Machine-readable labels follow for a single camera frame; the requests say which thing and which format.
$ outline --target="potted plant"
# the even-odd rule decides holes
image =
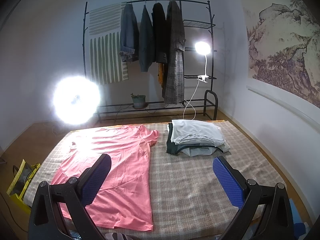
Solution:
[[[133,107],[135,109],[142,109],[147,106],[145,95],[134,95],[133,93],[131,93],[131,98],[133,101]]]

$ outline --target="black metal shelf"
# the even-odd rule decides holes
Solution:
[[[170,0],[135,0],[135,1],[129,1],[127,3],[136,3],[136,2],[147,2],[147,1],[170,1]],[[216,52],[216,50],[214,49],[214,44],[213,44],[213,27],[215,27],[216,25],[213,24],[213,18],[214,15],[211,14],[211,6],[210,6],[210,1],[207,2],[200,2],[200,1],[193,1],[193,0],[175,0],[177,2],[179,2],[179,7],[180,7],[180,12],[182,14],[182,2],[191,2],[191,3],[197,3],[197,4],[202,4],[202,5],[206,5],[206,8],[209,11],[209,17],[210,17],[210,21],[209,22],[201,22],[201,21],[195,21],[195,20],[183,20],[183,25],[184,27],[191,27],[191,28],[199,28],[199,29],[207,29],[211,35],[211,42],[212,42],[212,51],[211,51],[211,76],[209,76],[207,79],[210,80],[210,90],[206,90],[206,92],[204,93],[204,99],[193,99],[190,102],[190,105],[187,106],[186,100],[184,100],[183,102],[179,103],[179,104],[175,104],[175,105],[167,105],[162,101],[159,102],[148,102],[147,106],[143,109],[135,109],[133,108],[133,104],[119,104],[119,105],[105,105],[105,106],[98,106],[97,107],[97,115],[99,118],[99,122],[102,121],[101,119],[101,114],[105,115],[107,118],[104,120],[110,120],[113,119],[114,116],[112,117],[110,114],[118,114],[118,113],[128,113],[128,112],[148,112],[149,111],[157,111],[157,110],[164,110],[164,109],[183,109],[187,106],[187,108],[191,108],[191,107],[203,107],[203,115],[206,115],[207,117],[210,118],[210,120],[216,120],[217,117],[217,110],[218,110],[218,97],[217,95],[212,91],[212,87],[213,87],[213,80],[215,80],[216,78],[213,76],[213,61],[214,61],[214,57],[213,57],[213,53]],[[85,66],[85,51],[84,51],[84,39],[85,39],[85,31],[87,30],[87,28],[85,28],[85,20],[86,20],[86,14],[88,14],[89,12],[87,12],[87,4],[88,2],[86,2],[85,5],[85,9],[84,9],[84,24],[83,24],[83,60],[84,60],[84,76],[87,77],[87,73],[86,73],[86,66]],[[191,47],[185,47],[185,51],[196,51],[195,48],[191,48]],[[182,53],[182,63],[183,63],[183,72],[184,72],[184,52]],[[197,79],[198,75],[184,75],[185,79]],[[211,94],[214,96],[214,102],[208,100],[207,99],[207,94]],[[214,106],[214,114],[213,117],[210,117],[210,115],[206,112],[206,107],[207,106]]]
[[[164,110],[164,109],[181,109],[185,108],[188,103],[186,101],[175,104],[168,105],[162,101],[158,102],[147,102],[147,106],[142,109],[135,109],[133,104],[118,104],[118,105],[105,105],[99,106],[100,114],[118,114],[118,113],[128,113],[128,112],[143,112],[143,111],[156,111],[156,110]],[[203,107],[204,100],[203,99],[192,99],[187,108],[192,107]]]
[[[183,26],[190,27],[190,28],[198,28],[198,29],[210,29],[211,26],[215,27],[215,24],[200,22],[195,20],[183,20]]]
[[[197,79],[198,75],[184,75],[184,78],[186,78],[186,79]],[[206,79],[217,79],[217,78],[209,76]]]

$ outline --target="black pole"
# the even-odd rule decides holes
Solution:
[[[214,45],[213,45],[213,26],[212,26],[212,22],[213,22],[213,18],[214,18],[214,15],[212,17],[211,15],[211,7],[210,7],[210,1],[208,1],[208,10],[209,10],[209,14],[210,14],[210,24],[211,24],[211,31],[210,31],[210,34],[211,34],[211,42],[212,42],[212,49],[211,49],[211,54],[212,54],[212,65],[211,65],[211,86],[210,86],[210,90],[212,91],[212,85],[213,85],[213,53],[214,53]]]
[[[194,3],[208,4],[206,2],[199,2],[199,1],[193,1],[193,0],[136,0],[136,1],[129,1],[127,3],[148,2],[148,1],[182,1],[182,2],[194,2]]]
[[[179,6],[180,6],[181,17],[182,17],[182,5],[181,5],[181,0],[179,0]],[[183,87],[184,87],[184,52],[182,52],[182,68],[183,68]]]
[[[84,65],[84,77],[87,78],[87,70],[85,68],[85,54],[84,54],[84,34],[87,28],[85,27],[85,16],[89,13],[87,12],[87,5],[88,2],[85,2],[85,9],[84,9],[84,18],[83,18],[83,39],[82,39],[82,49],[83,49],[83,65]]]

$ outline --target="black jacket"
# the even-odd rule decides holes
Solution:
[[[168,63],[169,38],[165,14],[161,3],[155,3],[152,9],[153,32],[156,41],[155,62]]]

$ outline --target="bed sheet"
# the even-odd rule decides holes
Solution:
[[[223,154],[234,168],[246,179],[255,179],[260,185],[274,186],[284,180],[259,150],[230,122],[215,122],[221,127],[231,149]],[[166,153],[168,137],[166,123],[145,125],[149,130],[158,130],[159,138],[151,148],[149,188],[153,214],[153,231],[134,231],[123,228],[99,228],[102,233],[118,232],[140,239],[187,240],[201,236],[221,234],[238,208],[231,205],[212,171],[212,161],[221,153],[210,156],[189,157]],[[68,133],[52,150],[32,179],[24,202],[31,206],[38,184],[42,180],[51,182],[60,163],[69,156],[72,138],[91,129]],[[254,218],[261,215],[262,206]]]

